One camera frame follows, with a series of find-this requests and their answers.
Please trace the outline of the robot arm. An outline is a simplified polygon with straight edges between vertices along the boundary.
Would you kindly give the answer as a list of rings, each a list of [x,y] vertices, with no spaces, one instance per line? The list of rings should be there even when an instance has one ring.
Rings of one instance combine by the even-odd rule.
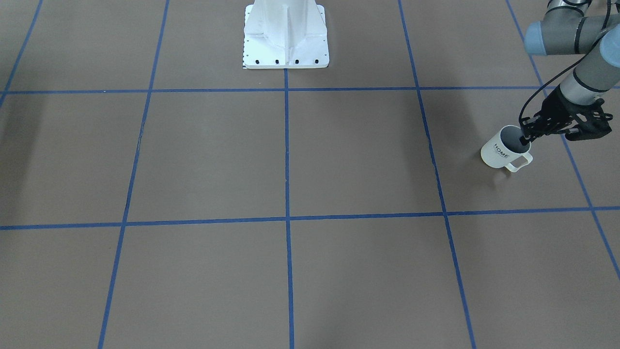
[[[522,145],[551,134],[587,141],[611,132],[613,116],[602,106],[603,95],[620,79],[619,15],[588,17],[589,6],[589,0],[550,0],[543,20],[527,29],[528,54],[581,58],[562,71],[564,79],[534,116],[519,115]]]

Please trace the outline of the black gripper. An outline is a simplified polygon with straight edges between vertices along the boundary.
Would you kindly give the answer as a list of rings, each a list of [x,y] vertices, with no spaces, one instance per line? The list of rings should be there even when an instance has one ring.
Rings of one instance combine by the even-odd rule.
[[[542,136],[564,135],[567,141],[590,141],[611,133],[611,113],[603,110],[605,100],[596,98],[589,105],[570,102],[558,88],[545,98],[541,110],[521,118],[520,144],[527,146]]]

